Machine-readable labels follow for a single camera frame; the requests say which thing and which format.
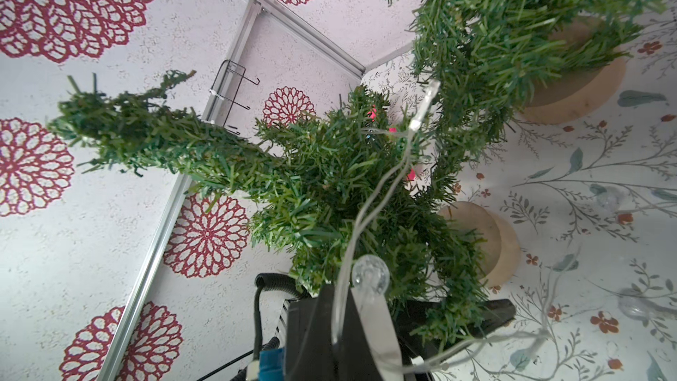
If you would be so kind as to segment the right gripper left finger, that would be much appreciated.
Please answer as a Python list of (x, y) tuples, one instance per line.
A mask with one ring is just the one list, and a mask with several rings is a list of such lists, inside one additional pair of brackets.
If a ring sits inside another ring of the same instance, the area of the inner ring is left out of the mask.
[(369, 380), (370, 347), (355, 301), (348, 298), (347, 331), (335, 344), (331, 336), (334, 287), (315, 298), (290, 303), (287, 310), (285, 380)]

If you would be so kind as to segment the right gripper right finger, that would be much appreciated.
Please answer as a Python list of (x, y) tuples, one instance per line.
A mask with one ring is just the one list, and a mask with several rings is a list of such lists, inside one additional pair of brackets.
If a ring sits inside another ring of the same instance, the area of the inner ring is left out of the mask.
[(406, 379), (430, 380), (469, 347), (499, 342), (495, 332), (513, 321), (516, 306), (508, 299), (489, 300), (456, 315), (445, 302), (408, 301), (394, 319), (402, 363), (414, 366)]

